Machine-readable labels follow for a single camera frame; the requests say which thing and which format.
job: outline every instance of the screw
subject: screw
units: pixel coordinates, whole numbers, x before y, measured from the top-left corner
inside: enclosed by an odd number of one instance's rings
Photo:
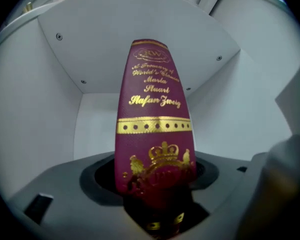
[[[59,40],[59,41],[61,41],[62,38],[63,38],[62,34],[60,34],[60,33],[56,33],[55,37],[56,37],[56,39]]]

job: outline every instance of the gold decorative band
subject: gold decorative band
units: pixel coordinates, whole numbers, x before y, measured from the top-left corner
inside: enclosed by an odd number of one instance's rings
[[[192,131],[189,118],[173,116],[144,116],[117,120],[117,134],[151,134]]]
[[[138,41],[138,42],[133,42],[131,45],[132,46],[136,46],[136,45],[142,45],[142,44],[152,44],[152,45],[156,45],[156,46],[160,46],[162,48],[165,48],[169,51],[168,47],[166,47],[164,44],[156,42],[156,41]]]

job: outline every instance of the red book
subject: red book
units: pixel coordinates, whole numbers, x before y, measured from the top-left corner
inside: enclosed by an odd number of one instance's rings
[[[131,45],[118,106],[114,166],[122,195],[156,214],[173,211],[173,221],[182,221],[182,210],[174,207],[183,202],[180,190],[196,178],[192,125],[172,56],[156,40]]]

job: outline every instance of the rw logo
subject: rw logo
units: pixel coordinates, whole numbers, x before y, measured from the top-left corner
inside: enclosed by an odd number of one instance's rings
[[[164,51],[154,48],[141,48],[134,52],[133,56],[138,60],[144,60],[148,62],[170,62],[170,58]]]

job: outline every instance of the white ceiling panel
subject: white ceiling panel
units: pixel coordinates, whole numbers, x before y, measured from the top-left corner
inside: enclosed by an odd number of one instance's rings
[[[168,46],[187,96],[240,49],[215,19],[184,0],[65,0],[39,22],[83,93],[120,92],[133,40]]]

